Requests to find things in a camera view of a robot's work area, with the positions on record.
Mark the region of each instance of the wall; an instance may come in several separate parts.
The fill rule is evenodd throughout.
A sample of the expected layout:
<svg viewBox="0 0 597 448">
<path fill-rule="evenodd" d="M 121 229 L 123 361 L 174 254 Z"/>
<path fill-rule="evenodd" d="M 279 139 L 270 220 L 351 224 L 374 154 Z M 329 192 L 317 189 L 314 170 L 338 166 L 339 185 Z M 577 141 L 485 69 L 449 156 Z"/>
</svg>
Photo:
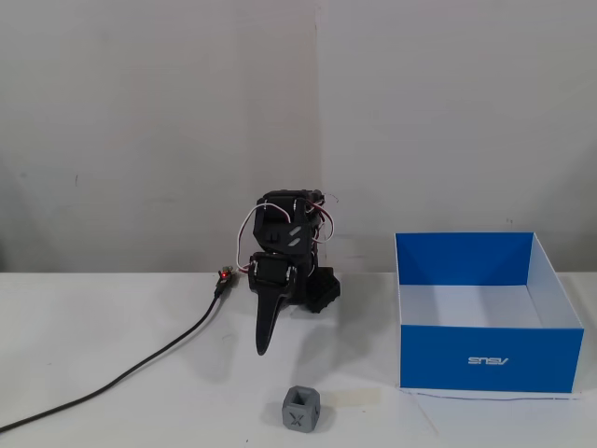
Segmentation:
<svg viewBox="0 0 597 448">
<path fill-rule="evenodd" d="M 510 229 L 597 269 L 595 2 L 315 1 L 0 2 L 0 267 L 212 271 L 323 179 L 339 270 Z"/>
<path fill-rule="evenodd" d="M 392 271 L 395 231 L 537 231 L 597 270 L 597 2 L 319 4 L 328 262 Z"/>
<path fill-rule="evenodd" d="M 0 267 L 231 263 L 258 197 L 321 185 L 314 11 L 1 2 Z"/>
</svg>

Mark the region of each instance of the white wire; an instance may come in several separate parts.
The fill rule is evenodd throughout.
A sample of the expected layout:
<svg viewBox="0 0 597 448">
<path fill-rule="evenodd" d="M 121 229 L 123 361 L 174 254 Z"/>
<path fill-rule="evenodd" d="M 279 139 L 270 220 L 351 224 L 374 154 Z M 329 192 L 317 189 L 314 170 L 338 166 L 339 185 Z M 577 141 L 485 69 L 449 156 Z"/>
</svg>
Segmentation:
<svg viewBox="0 0 597 448">
<path fill-rule="evenodd" d="M 332 239 L 332 236 L 334 236 L 334 218 L 321 205 L 318 205 L 317 203 L 310 203 L 310 204 L 313 206 L 313 208 L 316 208 L 317 210 L 319 210 L 321 213 L 323 213 L 324 215 L 326 215 L 329 218 L 329 223 L 332 228 L 329 236 L 324 241 L 319 241 L 318 239 L 313 238 L 313 240 L 318 244 L 327 243 L 329 240 Z"/>
<path fill-rule="evenodd" d="M 251 215 L 253 215 L 253 212 L 255 212 L 260 207 L 268 207 L 268 206 L 274 207 L 274 208 L 277 208 L 278 210 L 280 210 L 282 213 L 285 214 L 288 224 L 290 224 L 290 222 L 291 222 L 290 215 L 288 215 L 288 213 L 281 206 L 276 205 L 275 203 L 258 203 L 255 207 L 253 207 L 251 209 L 251 211 L 249 212 L 249 214 L 246 216 L 246 218 L 243 221 L 241 229 L 239 230 L 239 237 L 236 240 L 236 265 L 238 266 L 239 271 L 241 271 L 242 273 L 246 273 L 246 269 L 249 267 L 249 264 L 245 264 L 244 266 L 241 266 L 241 237 L 243 236 L 244 226 L 246 226 L 246 223 L 249 221 L 249 218 L 251 217 Z"/>
<path fill-rule="evenodd" d="M 308 277 L 311 277 L 311 274 L 313 273 L 313 271 L 315 270 L 315 253 L 313 251 L 311 251 L 311 264 L 313 265 L 311 268 L 311 272 L 309 273 L 309 275 L 307 275 Z"/>
</svg>

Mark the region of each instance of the small cube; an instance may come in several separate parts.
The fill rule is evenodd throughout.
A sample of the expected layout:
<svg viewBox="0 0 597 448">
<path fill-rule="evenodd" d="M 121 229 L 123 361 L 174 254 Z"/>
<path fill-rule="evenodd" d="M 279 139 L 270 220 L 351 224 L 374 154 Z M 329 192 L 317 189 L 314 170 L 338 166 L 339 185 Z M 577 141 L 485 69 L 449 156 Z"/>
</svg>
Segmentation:
<svg viewBox="0 0 597 448">
<path fill-rule="evenodd" d="M 288 389 L 282 405 L 285 427 L 299 432 L 311 432 L 317 425 L 321 403 L 319 392 L 310 387 L 295 385 Z"/>
</svg>

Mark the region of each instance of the white table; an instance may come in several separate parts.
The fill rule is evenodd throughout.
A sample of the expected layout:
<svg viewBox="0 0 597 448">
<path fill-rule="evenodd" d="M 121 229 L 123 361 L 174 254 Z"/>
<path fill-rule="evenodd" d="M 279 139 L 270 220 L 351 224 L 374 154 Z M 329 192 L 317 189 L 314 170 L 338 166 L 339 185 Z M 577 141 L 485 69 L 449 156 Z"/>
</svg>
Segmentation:
<svg viewBox="0 0 597 448">
<path fill-rule="evenodd" d="M 0 447 L 595 447 L 597 273 L 561 279 L 586 329 L 570 399 L 398 390 L 392 273 L 343 275 L 342 296 L 320 315 L 284 310 L 259 357 L 257 296 L 243 279 L 179 349 L 88 403 L 0 435 Z M 161 348 L 203 315 L 215 280 L 1 274 L 0 425 L 87 394 Z M 282 426 L 291 385 L 322 393 L 312 434 Z"/>
</svg>

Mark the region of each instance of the blue box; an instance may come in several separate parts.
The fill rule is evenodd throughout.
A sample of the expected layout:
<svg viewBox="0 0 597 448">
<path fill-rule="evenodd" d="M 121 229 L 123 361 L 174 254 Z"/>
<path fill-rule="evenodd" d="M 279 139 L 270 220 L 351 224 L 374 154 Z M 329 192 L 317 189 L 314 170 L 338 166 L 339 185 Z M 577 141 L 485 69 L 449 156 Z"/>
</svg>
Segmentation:
<svg viewBox="0 0 597 448">
<path fill-rule="evenodd" d="M 400 386 L 571 392 L 583 328 L 534 233 L 397 233 Z"/>
</svg>

